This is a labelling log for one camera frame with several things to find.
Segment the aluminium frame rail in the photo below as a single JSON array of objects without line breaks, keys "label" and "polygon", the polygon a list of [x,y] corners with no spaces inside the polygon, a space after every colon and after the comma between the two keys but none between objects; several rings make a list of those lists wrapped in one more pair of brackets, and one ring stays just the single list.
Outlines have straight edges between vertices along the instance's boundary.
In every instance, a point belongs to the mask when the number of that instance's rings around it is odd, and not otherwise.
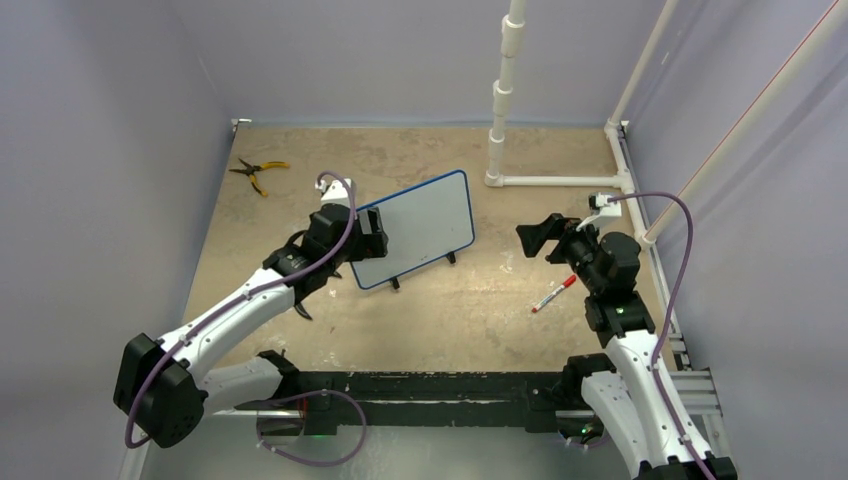
[{"label": "aluminium frame rail", "polygon": [[[617,127],[619,148],[621,150],[623,158],[621,163],[625,165],[621,168],[623,168],[626,173],[630,175],[633,187],[638,192],[639,187],[637,186],[635,173],[630,170],[631,159],[628,150],[629,147],[626,140],[627,125],[628,121],[621,121]],[[634,223],[634,228],[638,230],[638,232],[641,232],[644,226],[644,230],[647,231],[647,214],[643,212],[643,201],[637,199],[633,200],[633,202],[638,203],[638,206],[632,208],[634,211],[637,211],[637,213],[639,213],[641,218],[640,220],[632,220]],[[638,237],[637,239],[641,239],[643,234],[638,232],[636,233],[636,236]],[[693,418],[693,424],[697,423],[698,425],[702,425],[698,427],[700,430],[703,431],[701,435],[709,442],[712,451],[716,455],[716,457],[732,458],[730,445],[727,441],[726,432],[724,429],[722,412],[720,409],[718,396],[715,391],[715,385],[711,376],[711,372],[708,368],[694,369],[692,367],[684,337],[677,321],[678,319],[676,317],[676,313],[673,310],[673,305],[671,305],[671,293],[673,290],[673,285],[669,285],[669,283],[667,282],[665,271],[656,246],[651,243],[648,243],[646,245],[647,253],[650,258],[652,278],[656,285],[657,295],[661,298],[660,301],[665,304],[664,310],[668,310],[669,312],[671,312],[669,322],[665,322],[670,326],[666,341],[664,342],[663,346],[663,352],[665,352],[662,354],[664,355],[663,358],[669,361],[671,358],[674,359],[675,366],[673,368],[669,368],[673,370],[670,372],[670,375],[675,381],[685,380],[683,378],[683,373],[703,374],[701,376],[705,376],[706,380],[709,381],[710,386],[707,387],[707,390],[705,392],[701,392],[699,395],[703,394],[712,399],[710,401],[712,401],[714,405],[706,409],[710,410],[710,412],[694,412],[694,410],[696,409],[693,406],[692,412],[690,412],[689,415]]]}]

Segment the red capped whiteboard marker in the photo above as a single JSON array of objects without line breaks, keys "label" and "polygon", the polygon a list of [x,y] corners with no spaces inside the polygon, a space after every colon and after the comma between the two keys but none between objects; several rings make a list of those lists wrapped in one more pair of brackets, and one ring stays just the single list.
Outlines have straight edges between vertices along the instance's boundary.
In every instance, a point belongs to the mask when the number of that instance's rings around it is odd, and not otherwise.
[{"label": "red capped whiteboard marker", "polygon": [[577,281],[577,276],[572,274],[566,280],[564,280],[561,284],[559,284],[553,291],[551,291],[548,295],[546,295],[543,299],[537,302],[532,308],[532,313],[538,313],[544,307],[546,307],[551,301],[557,298],[560,294],[562,294],[565,290],[571,287]]}]

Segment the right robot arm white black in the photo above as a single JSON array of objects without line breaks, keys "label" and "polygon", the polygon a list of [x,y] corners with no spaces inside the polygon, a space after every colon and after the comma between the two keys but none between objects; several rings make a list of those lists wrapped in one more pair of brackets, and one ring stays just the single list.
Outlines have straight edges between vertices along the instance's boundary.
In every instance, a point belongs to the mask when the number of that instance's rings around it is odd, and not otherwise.
[{"label": "right robot arm white black", "polygon": [[661,338],[636,289],[637,241],[558,213],[516,232],[528,258],[553,242],[545,259],[568,265],[587,289],[586,321],[602,347],[599,354],[570,358],[552,394],[594,411],[634,479],[737,478],[733,461],[713,451],[674,388]]}]

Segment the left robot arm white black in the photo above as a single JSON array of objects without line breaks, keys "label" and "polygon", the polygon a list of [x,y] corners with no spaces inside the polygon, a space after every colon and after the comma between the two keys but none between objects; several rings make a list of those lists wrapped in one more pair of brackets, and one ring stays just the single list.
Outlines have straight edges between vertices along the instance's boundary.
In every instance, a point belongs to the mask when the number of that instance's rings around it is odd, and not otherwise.
[{"label": "left robot arm white black", "polygon": [[163,448],[199,424],[212,395],[202,382],[223,356],[260,326],[323,288],[345,262],[383,258],[388,235],[377,207],[325,204],[309,226],[273,251],[252,276],[190,323],[157,339],[141,333],[124,347],[113,394],[126,414],[126,447]]}]

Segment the black handled cutters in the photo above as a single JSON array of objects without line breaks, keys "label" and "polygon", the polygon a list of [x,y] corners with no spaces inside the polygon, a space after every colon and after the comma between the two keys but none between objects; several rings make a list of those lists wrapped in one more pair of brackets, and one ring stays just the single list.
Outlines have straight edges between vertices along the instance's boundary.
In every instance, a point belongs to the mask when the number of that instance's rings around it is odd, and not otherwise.
[{"label": "black handled cutters", "polygon": [[325,287],[330,278],[342,279],[342,275],[338,272],[337,268],[322,267],[321,269],[315,270],[312,273],[306,275],[305,277],[299,279],[294,284],[294,310],[298,313],[299,316],[308,321],[313,320],[313,317],[307,312],[306,308],[303,306],[303,301],[315,291]]}]

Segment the white PVC pipe frame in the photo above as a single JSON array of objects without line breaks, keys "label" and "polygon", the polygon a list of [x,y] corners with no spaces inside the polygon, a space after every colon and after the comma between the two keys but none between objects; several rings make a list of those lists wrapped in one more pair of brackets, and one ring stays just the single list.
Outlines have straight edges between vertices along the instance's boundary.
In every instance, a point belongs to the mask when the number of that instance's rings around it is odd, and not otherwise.
[{"label": "white PVC pipe frame", "polygon": [[[659,1],[533,1],[507,133],[520,175],[604,176],[601,127],[661,16]],[[843,1],[682,1],[626,103],[628,164],[643,190],[680,192],[702,228],[847,56]]]}]

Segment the blue framed whiteboard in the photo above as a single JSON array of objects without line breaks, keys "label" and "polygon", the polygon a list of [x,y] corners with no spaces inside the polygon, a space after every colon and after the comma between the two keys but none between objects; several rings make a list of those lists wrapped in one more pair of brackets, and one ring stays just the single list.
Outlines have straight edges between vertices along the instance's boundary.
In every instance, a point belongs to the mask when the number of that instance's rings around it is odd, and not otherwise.
[{"label": "blue framed whiteboard", "polygon": [[370,290],[440,259],[456,262],[456,253],[476,240],[468,175],[456,169],[359,206],[380,213],[388,237],[387,254],[351,264],[358,287]]}]

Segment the yellow handled pliers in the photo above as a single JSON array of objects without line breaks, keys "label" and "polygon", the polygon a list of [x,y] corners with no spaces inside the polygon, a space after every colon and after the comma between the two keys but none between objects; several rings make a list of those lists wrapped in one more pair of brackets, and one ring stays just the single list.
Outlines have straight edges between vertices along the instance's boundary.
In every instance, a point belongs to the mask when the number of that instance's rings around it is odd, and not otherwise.
[{"label": "yellow handled pliers", "polygon": [[261,197],[267,198],[268,192],[264,190],[259,181],[258,174],[260,172],[268,171],[271,169],[289,169],[290,164],[283,161],[270,161],[259,164],[250,163],[243,158],[238,159],[239,163],[242,165],[241,168],[230,168],[229,172],[236,173],[247,177],[250,180],[252,189]]}]

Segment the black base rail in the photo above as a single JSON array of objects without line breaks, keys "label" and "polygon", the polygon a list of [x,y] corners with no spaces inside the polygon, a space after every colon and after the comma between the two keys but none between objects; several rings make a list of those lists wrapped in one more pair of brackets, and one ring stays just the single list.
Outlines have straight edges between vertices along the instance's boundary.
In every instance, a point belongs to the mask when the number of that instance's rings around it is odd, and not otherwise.
[{"label": "black base rail", "polygon": [[559,372],[306,371],[281,353],[264,355],[282,380],[269,399],[236,408],[291,413],[308,435],[361,424],[578,435],[594,415],[578,394],[562,393]]}]

